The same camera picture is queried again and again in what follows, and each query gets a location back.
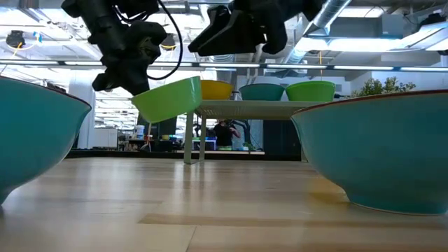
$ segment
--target person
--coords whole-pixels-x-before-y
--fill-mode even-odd
[[[214,132],[216,133],[216,145],[220,151],[231,151],[232,150],[232,137],[241,137],[241,134],[233,125],[229,125],[227,120],[220,119],[218,124],[214,127]]]

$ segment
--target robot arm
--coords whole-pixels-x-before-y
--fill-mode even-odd
[[[159,11],[159,4],[166,11],[161,0],[63,2],[62,8],[71,17],[82,17],[92,34],[89,43],[98,45],[103,54],[106,71],[94,80],[96,91],[122,87],[135,96],[149,90],[148,65],[160,56],[159,45],[167,33],[162,25],[144,20]],[[254,53],[257,45],[265,43],[263,50],[274,54],[286,45],[286,20],[301,12],[310,20],[320,9],[321,0],[234,0],[229,6],[208,10],[210,25],[188,48],[210,56]]]

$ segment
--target table surface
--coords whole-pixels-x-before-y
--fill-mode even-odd
[[[219,101],[204,100],[196,110],[208,119],[289,120],[294,112],[322,104],[315,101]]]
[[[1,251],[446,252],[448,216],[350,204],[299,162],[79,158],[14,191]]]

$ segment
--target white shelf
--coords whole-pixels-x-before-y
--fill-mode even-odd
[[[289,120],[294,112],[323,102],[204,100],[196,113],[208,119]]]

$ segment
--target bowl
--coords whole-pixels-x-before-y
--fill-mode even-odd
[[[192,77],[143,92],[131,99],[150,123],[194,111],[202,102],[200,77]]]
[[[335,96],[335,84],[329,81],[307,81],[286,88],[292,102],[331,102]]]
[[[91,107],[71,95],[2,77],[0,94],[1,205],[11,191],[65,158]]]
[[[243,100],[280,101],[285,88],[275,84],[251,84],[239,89]]]
[[[202,98],[227,100],[232,95],[233,85],[217,80],[201,80]]]
[[[354,204],[402,214],[448,208],[448,90],[361,97],[292,120],[304,154]]]

